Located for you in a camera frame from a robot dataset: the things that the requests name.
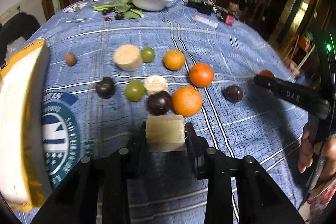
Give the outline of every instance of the pink object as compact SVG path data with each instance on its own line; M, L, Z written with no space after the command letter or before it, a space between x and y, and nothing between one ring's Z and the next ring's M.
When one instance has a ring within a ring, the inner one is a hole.
M225 19L225 23L228 25L232 25L235 21L235 17L233 15L227 15Z

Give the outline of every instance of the yellow fabric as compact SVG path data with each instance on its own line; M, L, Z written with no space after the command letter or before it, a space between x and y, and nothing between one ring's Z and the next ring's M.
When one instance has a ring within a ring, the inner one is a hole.
M29 53L38 49L39 47L46 47L44 39L36 41L30 44L28 47L22 49L18 53L14 54L6 66L0 71L0 80L10 71L13 65L19 60L23 59ZM41 62L41 54L39 55L35 68L40 66ZM25 94L25 112L22 116L22 128L21 128L21 158L23 158L21 172L22 177L25 184L25 189L28 197L28 203L12 206L13 210L23 210L25 212L29 212L34 207L41 207L45 202L46 198L43 196L41 183L38 181L35 173L35 168L33 164L33 160L31 157L31 141L30 141L30 133L31 133L31 112L34 111L31 109L31 99L33 96L33 92L35 90L35 78L38 75L38 69L33 69L29 78L29 88Z

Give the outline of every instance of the green grape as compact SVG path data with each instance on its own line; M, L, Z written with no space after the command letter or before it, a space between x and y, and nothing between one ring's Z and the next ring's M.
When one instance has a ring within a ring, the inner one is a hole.
M141 58L143 62L152 62L154 59L155 53L152 48L144 48L141 51Z
M145 92L145 87L139 80L132 80L126 86L124 93L128 100L132 102L139 101Z

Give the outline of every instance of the table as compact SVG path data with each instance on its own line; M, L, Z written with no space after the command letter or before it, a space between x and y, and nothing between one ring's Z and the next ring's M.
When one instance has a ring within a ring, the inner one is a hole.
M185 122L192 122L198 135L229 156L254 156L298 207L306 180L297 170L297 154L307 114L253 83L253 76L263 69L292 81L290 72L271 46L246 24L235 21L229 26L214 15L200 14L181 0L174 1L171 8L144 12L145 18L139 20L114 20L112 13L111 21L104 21L92 8L84 8L83 1L54 15L26 42L45 38L51 51L44 93L53 93L55 100L43 103L42 126L46 168L53 187L81 157L108 156L139 132L149 115L147 98L139 102L125 98L123 90L130 80L162 75L173 94L189 85L188 70L204 62L213 68L215 78L210 86L198 89L203 108ZM75 12L77 5L82 8L79 12ZM216 21L218 26L195 21L195 15ZM118 69L114 51L127 43L152 47L154 61L143 63L134 72ZM186 65L179 71L162 65L162 57L172 48L186 56ZM69 52L78 59L73 67L64 63ZM116 92L110 99L101 99L94 90L104 76L115 81ZM229 85L243 89L242 101L232 104L224 99L221 90ZM56 140L57 131L61 141ZM203 223L206 195L207 181L195 180L185 151L154 153L144 177L129 181L132 223ZM234 179L232 198L237 223ZM16 215L29 223L35 213Z

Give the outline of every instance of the orange object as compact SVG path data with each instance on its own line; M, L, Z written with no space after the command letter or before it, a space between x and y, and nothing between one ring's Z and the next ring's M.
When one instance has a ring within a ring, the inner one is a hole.
M179 70L185 62L184 54L179 50L169 50L166 52L163 63L170 70Z
M210 85L213 80L213 70L204 63L194 65L189 71L191 83L199 88Z
M275 78L274 74L271 73L269 70L262 70L261 72L259 72L259 75L262 75L262 76L267 76L269 78Z
M182 116L196 114L203 103L201 94L190 86L175 91L171 99L174 112Z

